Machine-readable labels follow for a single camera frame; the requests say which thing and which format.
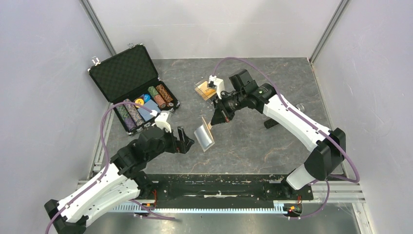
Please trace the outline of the tan leather card holder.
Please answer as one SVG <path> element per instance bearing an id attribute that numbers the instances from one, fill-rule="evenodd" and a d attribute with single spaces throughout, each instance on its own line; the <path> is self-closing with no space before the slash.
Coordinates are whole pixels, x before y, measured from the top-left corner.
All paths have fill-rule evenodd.
<path id="1" fill-rule="evenodd" d="M 215 144 L 215 140 L 211 133 L 211 125 L 207 123 L 204 116 L 201 116 L 202 125 L 195 129 L 194 135 L 197 138 L 202 150 L 206 152 Z"/>

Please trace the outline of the clear acrylic card box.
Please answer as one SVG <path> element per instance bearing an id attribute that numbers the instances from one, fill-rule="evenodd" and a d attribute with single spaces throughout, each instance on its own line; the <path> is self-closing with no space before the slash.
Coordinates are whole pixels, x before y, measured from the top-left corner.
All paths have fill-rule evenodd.
<path id="1" fill-rule="evenodd" d="M 221 98 L 221 92 L 225 90 L 224 81 L 220 78 L 213 80 L 212 87 L 209 87 L 210 81 L 204 79 L 195 85 L 195 92 L 205 101 L 212 103 L 216 98 Z"/>

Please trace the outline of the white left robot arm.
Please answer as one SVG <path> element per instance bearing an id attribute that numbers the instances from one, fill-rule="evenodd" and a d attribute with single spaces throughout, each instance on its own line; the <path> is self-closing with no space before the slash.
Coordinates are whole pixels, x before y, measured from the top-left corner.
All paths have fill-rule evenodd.
<path id="1" fill-rule="evenodd" d="M 178 136 L 157 126 L 143 131 L 137 139 L 119 149 L 107 165 L 80 189 L 60 201 L 49 200 L 44 208 L 59 234 L 82 234 L 103 214 L 123 202 L 153 195 L 153 182 L 143 171 L 162 153 L 185 154 L 194 144 L 182 127 Z"/>

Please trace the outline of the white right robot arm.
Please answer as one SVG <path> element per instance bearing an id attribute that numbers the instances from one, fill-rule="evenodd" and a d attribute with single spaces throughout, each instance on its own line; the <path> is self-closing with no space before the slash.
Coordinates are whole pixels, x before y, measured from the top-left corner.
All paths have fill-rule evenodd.
<path id="1" fill-rule="evenodd" d="M 306 161 L 293 170 L 281 186 L 282 195 L 294 199 L 301 188 L 314 180 L 325 180 L 344 160 L 346 135 L 340 129 L 330 130 L 292 106 L 269 83 L 259 86 L 246 69 L 230 76 L 234 91 L 224 90 L 224 82 L 210 76 L 208 86 L 215 88 L 211 125 L 230 122 L 242 108 L 257 110 L 292 133 L 310 152 Z"/>

